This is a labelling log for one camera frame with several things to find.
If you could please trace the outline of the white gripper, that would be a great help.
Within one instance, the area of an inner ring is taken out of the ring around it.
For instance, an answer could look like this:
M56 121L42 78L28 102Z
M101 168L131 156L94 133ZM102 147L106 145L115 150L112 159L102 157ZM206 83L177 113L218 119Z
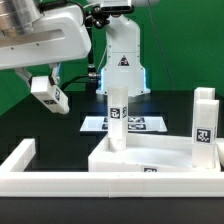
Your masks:
M0 70L15 68L28 87L24 67L50 64L49 81L58 85L59 62L85 58L90 49L80 5L40 11L35 3L0 3Z

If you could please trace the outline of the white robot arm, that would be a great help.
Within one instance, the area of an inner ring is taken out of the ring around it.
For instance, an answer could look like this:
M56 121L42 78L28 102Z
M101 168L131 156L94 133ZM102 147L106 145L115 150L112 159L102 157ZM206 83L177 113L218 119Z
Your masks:
M127 16L137 7L160 0L0 0L0 70L13 69L28 85L31 66L54 69L64 61L83 59L92 50L87 29L106 30L107 62L100 74L99 94L126 85L130 96L149 91L140 63L140 28Z

